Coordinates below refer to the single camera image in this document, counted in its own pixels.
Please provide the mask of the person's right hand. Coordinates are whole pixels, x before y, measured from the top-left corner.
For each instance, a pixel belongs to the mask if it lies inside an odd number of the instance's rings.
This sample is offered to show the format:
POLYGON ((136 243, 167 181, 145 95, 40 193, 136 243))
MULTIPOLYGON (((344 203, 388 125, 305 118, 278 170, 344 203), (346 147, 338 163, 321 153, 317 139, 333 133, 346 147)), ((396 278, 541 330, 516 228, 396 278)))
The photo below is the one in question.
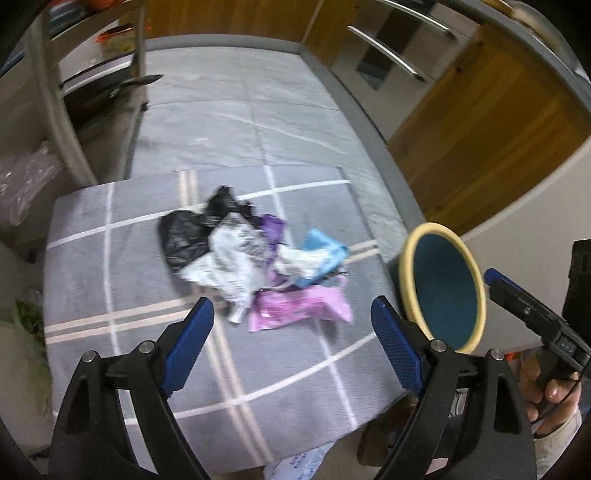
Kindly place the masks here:
POLYGON ((580 374, 574 372, 568 380, 551 379, 541 387, 538 377, 541 367, 535 355, 522 362, 519 371, 519 388, 525 402, 526 413, 530 422, 537 425, 535 434, 547 436, 564 425, 578 410, 581 396, 580 374), (543 420, 539 420, 538 406, 543 401, 552 405, 543 420))

